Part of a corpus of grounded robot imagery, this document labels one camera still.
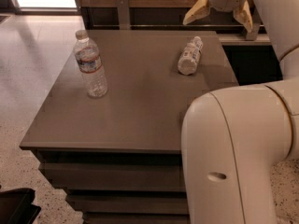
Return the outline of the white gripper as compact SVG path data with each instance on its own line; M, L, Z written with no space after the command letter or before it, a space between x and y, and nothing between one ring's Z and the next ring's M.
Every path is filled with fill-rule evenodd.
M253 21L247 0L197 0L192 8L185 14L183 24L187 25L203 19L210 13L210 7L220 12L233 12L236 21L241 23L248 33L252 32Z

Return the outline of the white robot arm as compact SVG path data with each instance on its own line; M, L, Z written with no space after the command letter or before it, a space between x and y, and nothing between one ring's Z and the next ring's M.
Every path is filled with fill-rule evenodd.
M211 91L182 125L191 224L277 224L270 169L298 156L299 0L253 0L283 79Z

